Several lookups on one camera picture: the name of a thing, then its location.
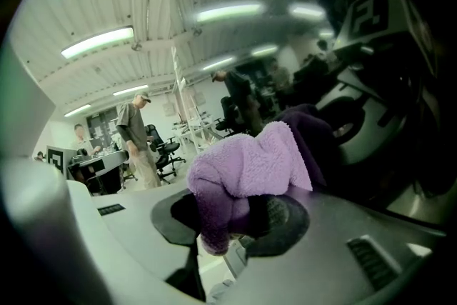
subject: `fluorescent ceiling light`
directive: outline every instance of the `fluorescent ceiling light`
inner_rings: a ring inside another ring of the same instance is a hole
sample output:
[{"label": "fluorescent ceiling light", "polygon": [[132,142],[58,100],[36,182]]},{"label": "fluorescent ceiling light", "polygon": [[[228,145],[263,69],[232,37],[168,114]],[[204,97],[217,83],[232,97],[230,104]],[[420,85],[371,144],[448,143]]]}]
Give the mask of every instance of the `fluorescent ceiling light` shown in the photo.
[{"label": "fluorescent ceiling light", "polygon": [[252,50],[251,56],[265,56],[265,55],[269,55],[269,54],[274,54],[277,51],[278,51],[277,45],[262,46],[262,47],[258,47],[257,49]]},{"label": "fluorescent ceiling light", "polygon": [[65,117],[73,116],[74,114],[77,114],[78,112],[81,112],[84,109],[88,109],[90,106],[91,106],[90,104],[86,104],[85,106],[79,107],[79,108],[75,109],[74,111],[71,111],[71,112],[67,113],[65,115]]},{"label": "fluorescent ceiling light", "polygon": [[334,32],[327,29],[319,32],[320,37],[333,37],[333,35]]},{"label": "fluorescent ceiling light", "polygon": [[123,91],[117,91],[116,93],[113,93],[114,96],[118,96],[119,94],[124,94],[124,93],[129,93],[131,91],[137,91],[139,89],[145,89],[147,88],[148,86],[147,85],[140,85],[140,86],[135,86],[134,88],[130,88],[130,89],[125,89]]},{"label": "fluorescent ceiling light", "polygon": [[224,59],[224,60],[218,61],[218,62],[216,62],[216,63],[214,63],[214,64],[205,66],[205,67],[203,68],[203,70],[212,69],[212,68],[214,68],[214,67],[216,67],[216,66],[218,66],[218,65],[225,64],[225,63],[230,62],[230,61],[233,61],[233,60],[235,60],[235,59],[236,59],[236,58],[235,58],[234,56],[228,57],[227,59]]},{"label": "fluorescent ceiling light", "polygon": [[131,39],[133,36],[134,29],[131,27],[125,27],[115,31],[106,32],[104,34],[99,34],[98,36],[91,37],[90,39],[85,39],[76,45],[67,47],[61,53],[65,59],[70,59],[73,56],[95,49],[96,47],[104,44],[120,41],[122,39]]},{"label": "fluorescent ceiling light", "polygon": [[263,11],[260,3],[225,6],[222,8],[201,11],[197,14],[197,22],[213,21],[215,19],[228,18],[230,16],[253,16]]},{"label": "fluorescent ceiling light", "polygon": [[368,54],[368,55],[373,55],[374,54],[374,50],[371,47],[368,47],[368,46],[362,46],[360,48],[360,51],[365,52],[365,54]]},{"label": "fluorescent ceiling light", "polygon": [[307,19],[321,19],[325,15],[323,9],[314,4],[294,4],[289,7],[289,12],[293,16]]}]

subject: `fluffy fabric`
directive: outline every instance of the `fluffy fabric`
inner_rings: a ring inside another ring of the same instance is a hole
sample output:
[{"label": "fluffy fabric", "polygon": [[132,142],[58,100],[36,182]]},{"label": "fluffy fabric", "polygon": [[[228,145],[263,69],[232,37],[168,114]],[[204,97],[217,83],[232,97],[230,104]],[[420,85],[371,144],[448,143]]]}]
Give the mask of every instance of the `fluffy fabric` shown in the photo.
[{"label": "fluffy fabric", "polygon": [[196,156],[187,175],[210,254],[227,252],[229,234],[248,228],[247,197],[284,194],[289,184],[312,190],[306,166],[287,124],[271,122],[256,137],[239,134]]},{"label": "fluffy fabric", "polygon": [[288,108],[275,120],[286,122],[291,128],[311,183],[326,186],[336,171],[338,154],[333,130],[319,118],[317,108],[301,104]]}]

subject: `office chair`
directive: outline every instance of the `office chair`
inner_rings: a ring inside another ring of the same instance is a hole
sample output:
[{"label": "office chair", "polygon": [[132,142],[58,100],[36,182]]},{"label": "office chair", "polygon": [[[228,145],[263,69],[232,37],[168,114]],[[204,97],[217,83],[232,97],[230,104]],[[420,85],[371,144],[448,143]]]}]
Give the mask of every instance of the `office chair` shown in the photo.
[{"label": "office chair", "polygon": [[169,155],[168,164],[171,163],[171,167],[172,167],[173,171],[175,170],[174,163],[176,161],[183,161],[184,163],[186,163],[186,160],[181,158],[180,156],[177,156],[176,158],[172,157],[172,155],[174,155],[174,152],[176,150],[178,150],[179,147],[181,146],[180,143],[173,142],[174,137],[170,137],[169,138],[170,142],[169,143],[165,143],[164,140],[162,140],[162,138],[160,137],[160,135],[157,132],[156,127],[154,125],[147,125],[147,126],[145,126],[145,129],[146,129],[146,135],[147,136],[154,137],[154,142],[155,142],[155,144],[157,146],[157,149],[162,149],[163,148],[164,153]]},{"label": "office chair", "polygon": [[224,120],[217,119],[216,125],[217,131],[229,131],[231,132],[227,136],[246,132],[247,127],[245,124],[240,124],[236,121],[238,118],[239,111],[236,110],[236,105],[233,103],[231,97],[225,96],[221,99],[222,110],[224,111]]},{"label": "office chair", "polygon": [[164,173],[164,168],[170,164],[170,156],[169,154],[167,154],[164,149],[165,149],[165,144],[161,144],[161,146],[157,146],[157,144],[155,142],[152,142],[151,145],[149,146],[149,148],[154,151],[154,149],[157,149],[160,153],[160,159],[158,161],[156,161],[156,167],[157,167],[157,175],[159,176],[160,180],[161,181],[164,181],[165,183],[167,184],[170,184],[169,181],[167,181],[165,179],[165,177],[167,176],[170,176],[170,175],[174,175],[176,176],[176,171],[175,169],[173,168],[172,171],[170,171],[169,173]]}]

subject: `black label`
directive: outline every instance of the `black label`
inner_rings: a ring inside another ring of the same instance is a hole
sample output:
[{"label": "black label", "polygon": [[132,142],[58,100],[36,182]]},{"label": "black label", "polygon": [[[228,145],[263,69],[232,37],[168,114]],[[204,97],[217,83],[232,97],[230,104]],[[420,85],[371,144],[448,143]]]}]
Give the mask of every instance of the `black label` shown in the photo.
[{"label": "black label", "polygon": [[383,31],[387,26],[388,0],[357,0],[353,4],[349,39]]},{"label": "black label", "polygon": [[48,149],[48,163],[54,165],[64,174],[64,153],[53,149]]}]

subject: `black rubber pad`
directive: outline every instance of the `black rubber pad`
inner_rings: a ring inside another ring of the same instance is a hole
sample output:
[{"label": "black rubber pad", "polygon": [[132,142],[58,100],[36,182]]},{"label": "black rubber pad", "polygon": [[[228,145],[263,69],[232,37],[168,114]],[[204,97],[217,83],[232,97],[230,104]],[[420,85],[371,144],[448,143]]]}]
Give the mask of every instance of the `black rubber pad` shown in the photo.
[{"label": "black rubber pad", "polygon": [[105,216],[105,215],[108,215],[108,214],[113,214],[114,212],[117,212],[117,211],[122,211],[122,210],[125,210],[126,208],[120,204],[116,204],[116,205],[111,205],[111,206],[107,206],[107,207],[101,207],[99,210],[99,213],[100,213],[100,216]]},{"label": "black rubber pad", "polygon": [[382,289],[397,277],[369,240],[352,239],[347,245],[375,290]]}]

